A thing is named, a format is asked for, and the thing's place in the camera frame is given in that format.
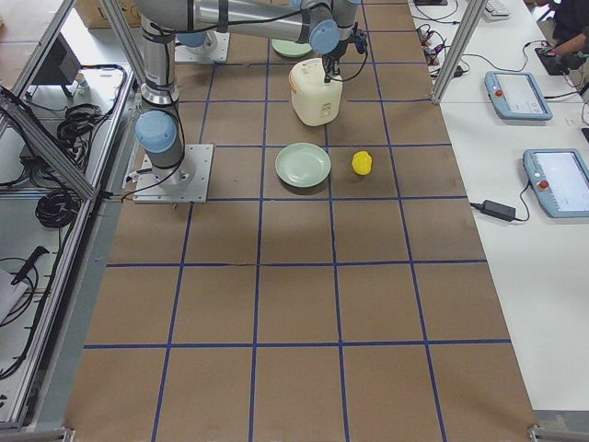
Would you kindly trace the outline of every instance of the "plate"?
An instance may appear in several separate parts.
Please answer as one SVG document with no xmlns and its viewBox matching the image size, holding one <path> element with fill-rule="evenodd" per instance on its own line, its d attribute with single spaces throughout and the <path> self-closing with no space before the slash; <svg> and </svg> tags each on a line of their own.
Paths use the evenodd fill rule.
<svg viewBox="0 0 589 442">
<path fill-rule="evenodd" d="M 295 43 L 287 40 L 272 40 L 272 48 L 283 57 L 299 58 L 312 51 L 307 43 Z"/>
<path fill-rule="evenodd" d="M 286 184 L 313 187 L 328 177 L 331 161 L 318 145 L 295 143 L 280 151 L 275 166 L 276 173 Z"/>
</svg>

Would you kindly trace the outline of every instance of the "person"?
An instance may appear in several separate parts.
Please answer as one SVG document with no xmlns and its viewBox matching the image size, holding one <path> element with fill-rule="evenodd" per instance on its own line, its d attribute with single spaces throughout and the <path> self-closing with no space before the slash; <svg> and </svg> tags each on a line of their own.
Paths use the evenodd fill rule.
<svg viewBox="0 0 589 442">
<path fill-rule="evenodd" d="M 536 5 L 550 4 L 554 9 L 554 52 L 562 58 L 572 53 L 589 54 L 589 1 L 587 0 L 536 0 Z"/>
</svg>

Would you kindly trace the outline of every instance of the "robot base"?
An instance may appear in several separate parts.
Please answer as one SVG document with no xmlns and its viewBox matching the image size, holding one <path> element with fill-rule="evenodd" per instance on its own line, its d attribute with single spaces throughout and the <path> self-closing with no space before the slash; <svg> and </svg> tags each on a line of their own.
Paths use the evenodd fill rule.
<svg viewBox="0 0 589 442">
<path fill-rule="evenodd" d="M 217 45 L 212 51 L 203 48 L 202 51 L 190 52 L 186 46 L 176 47 L 176 63 L 178 64 L 213 64 L 227 61 L 229 52 L 229 37 L 231 34 L 214 32 L 217 38 Z"/>
<path fill-rule="evenodd" d="M 137 204 L 174 204 L 174 203 L 205 203 L 209 189 L 211 164 L 213 163 L 213 145 L 186 145 L 185 160 L 196 165 L 196 172 L 191 182 L 178 188 L 154 186 L 133 195 Z M 144 157 L 142 169 L 151 168 L 151 161 Z M 151 173 L 141 175 L 137 181 L 137 189 L 143 189 L 156 183 Z"/>
</svg>

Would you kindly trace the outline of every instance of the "yellow toy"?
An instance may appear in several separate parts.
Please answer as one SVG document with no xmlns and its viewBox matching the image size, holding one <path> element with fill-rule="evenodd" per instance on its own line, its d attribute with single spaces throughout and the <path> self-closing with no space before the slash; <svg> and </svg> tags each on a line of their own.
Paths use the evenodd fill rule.
<svg viewBox="0 0 589 442">
<path fill-rule="evenodd" d="M 358 175 L 368 175 L 372 170 L 372 157 L 370 157 L 370 154 L 365 150 L 353 154 L 352 169 Z"/>
</svg>

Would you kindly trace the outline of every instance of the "blue device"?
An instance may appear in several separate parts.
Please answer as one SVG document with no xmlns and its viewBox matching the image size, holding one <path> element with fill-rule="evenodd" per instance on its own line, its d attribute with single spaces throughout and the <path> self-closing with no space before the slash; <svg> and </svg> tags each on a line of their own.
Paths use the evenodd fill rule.
<svg viewBox="0 0 589 442">
<path fill-rule="evenodd" d="M 528 72 L 490 71 L 485 86 L 497 114 L 505 120 L 545 121 L 552 112 L 536 79 Z"/>
<path fill-rule="evenodd" d="M 589 170 L 576 149 L 530 149 L 524 168 L 549 216 L 589 216 Z"/>
</svg>

